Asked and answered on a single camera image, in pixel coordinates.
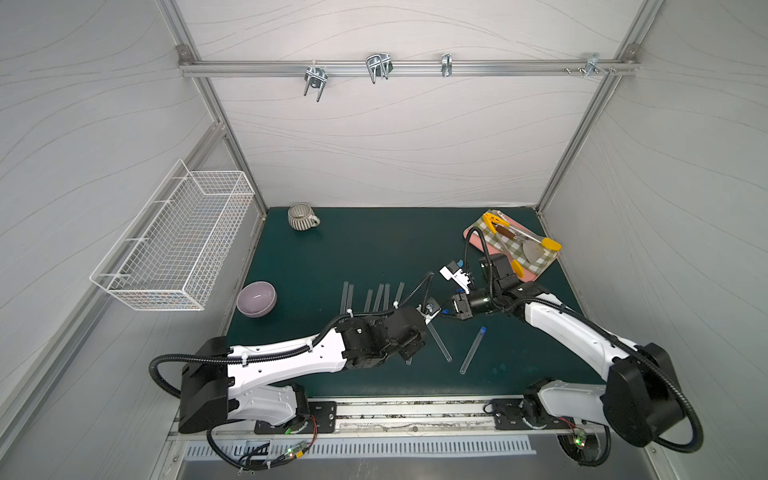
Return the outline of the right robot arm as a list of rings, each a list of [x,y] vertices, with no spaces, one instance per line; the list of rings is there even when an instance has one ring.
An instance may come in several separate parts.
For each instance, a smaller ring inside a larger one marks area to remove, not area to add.
[[[557,417],[602,425],[627,443],[650,443],[678,453],[704,444],[703,424],[679,385],[670,355],[654,343],[640,345],[599,326],[535,282],[500,294],[489,290],[451,297],[448,313],[469,320],[505,313],[546,333],[590,366],[599,385],[544,378],[531,385],[519,405],[523,421],[544,429]]]

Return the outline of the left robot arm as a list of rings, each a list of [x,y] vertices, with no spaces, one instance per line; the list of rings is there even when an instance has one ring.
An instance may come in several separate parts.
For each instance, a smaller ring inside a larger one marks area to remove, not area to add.
[[[313,335],[243,346],[211,338],[194,354],[163,354],[148,366],[150,378],[177,398],[178,430],[204,432],[228,421],[273,427],[303,425],[310,415],[298,377],[372,369],[394,356],[412,358],[425,345],[431,322],[415,307],[357,315],[347,311]]]

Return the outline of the purple bowl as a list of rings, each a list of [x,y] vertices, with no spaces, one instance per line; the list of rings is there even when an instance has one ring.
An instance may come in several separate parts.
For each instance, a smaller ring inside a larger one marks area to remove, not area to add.
[[[236,299],[237,310],[248,318],[264,317],[276,304],[276,289],[266,281],[256,281],[244,286]]]

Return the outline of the striped ceramic cup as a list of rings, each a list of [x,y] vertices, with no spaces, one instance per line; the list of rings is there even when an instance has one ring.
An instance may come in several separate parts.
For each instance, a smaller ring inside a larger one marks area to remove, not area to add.
[[[295,231],[308,231],[321,224],[320,218],[315,214],[309,204],[297,203],[288,208],[288,223]]]

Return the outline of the metal hook clamp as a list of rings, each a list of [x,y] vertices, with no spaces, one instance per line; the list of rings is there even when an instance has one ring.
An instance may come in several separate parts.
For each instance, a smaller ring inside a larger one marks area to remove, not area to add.
[[[388,53],[370,55],[365,60],[365,66],[373,84],[376,84],[379,78],[388,80],[393,70],[392,58]]]
[[[453,58],[450,53],[445,53],[441,57],[441,75],[443,78],[448,78],[452,75],[453,70]]]
[[[602,76],[608,77],[617,74],[617,70],[613,67],[604,67],[600,63],[600,57],[597,53],[591,55],[585,60],[585,63],[575,69],[564,68],[564,72],[570,76],[579,76],[587,78],[590,76]]]
[[[328,75],[326,71],[317,66],[311,66],[306,69],[305,75],[305,87],[303,95],[307,96],[310,90],[316,91],[315,101],[319,102],[324,93],[325,87],[328,82]]]

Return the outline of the brown handled metal spatula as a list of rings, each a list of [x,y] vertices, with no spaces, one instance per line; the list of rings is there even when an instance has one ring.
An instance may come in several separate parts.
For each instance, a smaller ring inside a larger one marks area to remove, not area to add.
[[[521,244],[523,253],[530,264],[539,262],[544,256],[543,247],[536,241],[530,239],[525,234],[518,233],[514,229],[497,225],[496,230],[498,233],[506,236],[509,239],[514,239]]]

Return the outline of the yellow handled metal tongs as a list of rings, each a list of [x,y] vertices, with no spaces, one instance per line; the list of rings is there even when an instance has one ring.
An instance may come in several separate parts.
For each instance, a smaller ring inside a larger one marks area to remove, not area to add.
[[[481,219],[520,278],[537,278],[562,250],[557,241],[518,225],[499,210],[489,210]]]

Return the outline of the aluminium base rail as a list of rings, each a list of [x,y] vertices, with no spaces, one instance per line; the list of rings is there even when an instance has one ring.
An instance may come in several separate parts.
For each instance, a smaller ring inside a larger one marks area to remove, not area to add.
[[[522,421],[510,421],[512,431],[496,429],[493,400],[517,406],[523,395],[451,395],[422,397],[317,397],[310,401],[335,402],[333,411],[321,410],[318,424],[326,428],[333,423],[333,432],[320,433],[319,439],[363,437],[467,436],[502,434],[556,434],[569,429],[556,420],[552,427],[536,431]],[[277,427],[257,427],[253,420],[228,424],[214,429],[217,440],[287,438],[285,430]]]

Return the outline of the aluminium top rail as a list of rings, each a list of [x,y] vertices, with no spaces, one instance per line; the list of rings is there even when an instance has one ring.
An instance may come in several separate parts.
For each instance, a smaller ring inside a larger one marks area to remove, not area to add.
[[[578,68],[586,59],[576,60],[461,60],[453,57],[450,77],[521,77],[521,76],[570,76],[564,68]],[[600,59],[604,67],[613,67],[616,75],[634,75],[641,68],[638,62]],[[393,60],[391,78],[436,77],[441,75],[441,58],[431,60]],[[330,61],[200,61],[181,65],[185,77],[202,78],[302,78],[307,68],[324,69],[330,78],[367,77],[363,60]]]

